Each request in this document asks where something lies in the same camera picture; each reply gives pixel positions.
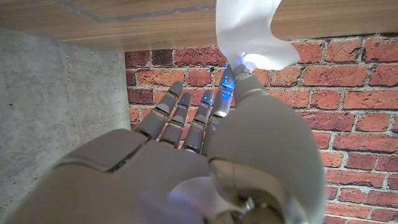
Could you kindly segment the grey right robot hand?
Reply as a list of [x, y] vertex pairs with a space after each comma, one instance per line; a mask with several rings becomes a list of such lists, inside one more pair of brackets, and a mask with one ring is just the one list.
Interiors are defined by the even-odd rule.
[[173, 84], [135, 129], [63, 157], [9, 223], [321, 223], [325, 171], [304, 119], [244, 65], [190, 103]]

